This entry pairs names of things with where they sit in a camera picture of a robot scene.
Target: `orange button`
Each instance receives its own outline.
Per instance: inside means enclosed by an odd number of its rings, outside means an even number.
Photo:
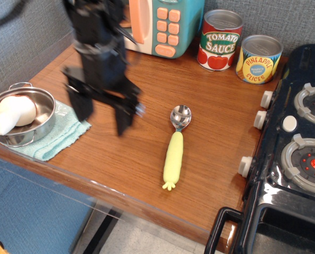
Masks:
[[[155,47],[155,51],[156,53],[164,57],[173,57],[176,53],[175,48],[171,46],[161,45],[161,44]]]
[[[179,44],[179,37],[177,35],[168,36],[168,44],[176,46]]]
[[[169,12],[169,20],[171,22],[179,22],[181,19],[181,12],[178,10],[171,10]]]
[[[167,42],[167,34],[165,34],[165,33],[157,33],[158,35],[157,35],[157,40],[158,40],[158,42],[160,42],[160,43],[166,43]]]
[[[168,31],[172,34],[178,34],[180,32],[180,25],[175,23],[170,23],[168,25]]]
[[[157,14],[159,19],[166,20],[168,17],[168,9],[160,7],[157,9]]]
[[[167,22],[159,20],[157,22],[157,29],[162,32],[167,31]]]

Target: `toy stove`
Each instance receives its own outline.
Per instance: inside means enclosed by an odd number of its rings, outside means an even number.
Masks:
[[[261,106],[255,156],[239,167],[243,211],[219,211],[205,253],[215,252],[226,221],[237,223],[229,253],[315,253],[315,44],[292,52]]]

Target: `tomato sauce can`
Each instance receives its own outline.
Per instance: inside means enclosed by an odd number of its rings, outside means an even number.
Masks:
[[[242,41],[236,65],[237,76],[252,84],[273,79],[283,51],[282,43],[268,35],[250,35]]]
[[[225,70],[233,63],[243,27],[242,17],[228,10],[211,10],[203,18],[198,62],[209,70]]]

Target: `toy microwave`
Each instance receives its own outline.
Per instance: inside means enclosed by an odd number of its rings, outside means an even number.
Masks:
[[[177,58],[201,29],[205,0],[123,0],[126,21],[121,26],[137,45],[125,38],[127,49]]]

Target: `stove knob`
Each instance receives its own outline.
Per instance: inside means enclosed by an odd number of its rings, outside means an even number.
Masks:
[[[243,177],[247,177],[249,170],[251,168],[251,165],[252,165],[252,161],[253,161],[253,157],[243,156],[240,162],[240,166],[238,167],[238,173],[242,175]]]
[[[272,91],[264,91],[264,94],[263,94],[262,100],[261,100],[261,107],[263,107],[267,110],[269,108],[272,96],[273,96]]]
[[[286,132],[293,132],[297,127],[297,120],[294,116],[288,115],[282,122],[282,128]]]
[[[259,130],[262,129],[264,121],[265,121],[265,117],[267,115],[267,111],[258,111],[255,117],[255,121],[254,121],[254,127],[258,128]]]

